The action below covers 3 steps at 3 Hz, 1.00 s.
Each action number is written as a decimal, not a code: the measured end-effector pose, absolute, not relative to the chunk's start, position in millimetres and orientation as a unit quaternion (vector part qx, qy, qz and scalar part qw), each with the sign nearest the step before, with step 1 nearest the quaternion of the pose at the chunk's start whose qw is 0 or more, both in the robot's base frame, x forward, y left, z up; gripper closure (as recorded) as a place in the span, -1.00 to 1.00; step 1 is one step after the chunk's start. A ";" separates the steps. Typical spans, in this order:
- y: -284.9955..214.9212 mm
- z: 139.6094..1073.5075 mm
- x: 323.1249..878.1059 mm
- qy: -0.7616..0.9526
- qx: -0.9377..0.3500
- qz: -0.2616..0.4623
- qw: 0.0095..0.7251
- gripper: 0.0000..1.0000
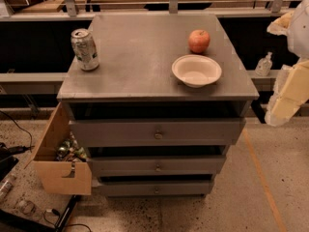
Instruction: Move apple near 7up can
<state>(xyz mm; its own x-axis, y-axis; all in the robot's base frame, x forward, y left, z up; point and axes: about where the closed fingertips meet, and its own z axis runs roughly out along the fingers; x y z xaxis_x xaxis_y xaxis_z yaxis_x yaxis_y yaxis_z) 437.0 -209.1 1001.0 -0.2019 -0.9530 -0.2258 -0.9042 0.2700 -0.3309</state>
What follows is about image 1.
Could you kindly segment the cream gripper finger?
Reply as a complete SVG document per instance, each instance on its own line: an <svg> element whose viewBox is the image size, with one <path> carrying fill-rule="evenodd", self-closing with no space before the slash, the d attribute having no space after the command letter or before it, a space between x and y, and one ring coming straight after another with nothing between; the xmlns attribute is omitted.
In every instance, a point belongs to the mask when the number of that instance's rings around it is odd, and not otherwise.
<svg viewBox="0 0 309 232"><path fill-rule="evenodd" d="M267 32L272 35L286 36L293 14L293 12L288 12L272 21L267 27Z"/></svg>
<svg viewBox="0 0 309 232"><path fill-rule="evenodd" d="M309 100L309 60L279 71L273 95L267 105L265 121L273 127L282 126Z"/></svg>

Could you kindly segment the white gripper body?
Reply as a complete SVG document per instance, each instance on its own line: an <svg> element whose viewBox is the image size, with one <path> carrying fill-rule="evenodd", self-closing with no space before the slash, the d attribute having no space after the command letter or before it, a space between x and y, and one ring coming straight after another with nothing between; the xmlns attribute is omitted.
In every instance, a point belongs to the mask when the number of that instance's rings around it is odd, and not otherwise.
<svg viewBox="0 0 309 232"><path fill-rule="evenodd" d="M299 58L309 58L309 0L295 8L287 30L288 49Z"/></svg>

